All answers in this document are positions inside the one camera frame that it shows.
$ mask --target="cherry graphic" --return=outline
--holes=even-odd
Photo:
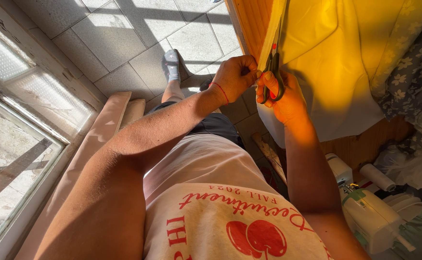
[[[232,245],[245,255],[260,258],[261,252],[272,256],[286,253],[286,239],[282,231],[265,220],[256,220],[249,226],[240,221],[230,221],[226,226],[227,235]]]
[[[245,255],[252,255],[255,258],[260,258],[262,253],[254,250],[254,248],[249,245],[248,240],[246,239],[247,227],[248,225],[243,222],[230,221],[226,226],[228,238],[238,251]]]
[[[247,229],[249,244],[257,251],[272,256],[282,256],[286,252],[286,239],[282,231],[265,220],[256,220]]]

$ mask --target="gray sock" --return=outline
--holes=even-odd
[[[177,51],[174,49],[168,50],[164,54],[161,63],[166,81],[169,83],[171,80],[177,80],[180,83],[179,55],[177,55]]]

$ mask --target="left hand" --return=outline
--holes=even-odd
[[[232,57],[222,62],[212,81],[219,84],[222,90],[215,84],[211,84],[209,90],[220,93],[223,104],[227,103],[227,99],[229,103],[233,103],[261,74],[251,55]]]

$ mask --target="fingernail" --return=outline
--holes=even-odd
[[[271,71],[267,71],[265,73],[264,77],[266,78],[266,80],[270,80],[270,78],[272,77],[272,72]]]

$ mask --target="right hand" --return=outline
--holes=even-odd
[[[266,107],[273,107],[273,112],[277,119],[288,126],[289,122],[295,118],[308,118],[306,100],[302,96],[299,83],[296,77],[288,72],[280,70],[280,75],[283,79],[285,92],[279,101],[267,99],[264,105]],[[256,102],[260,103],[264,100],[263,92],[264,85],[266,85],[274,94],[278,93],[278,83],[274,74],[271,71],[265,72],[256,87]]]

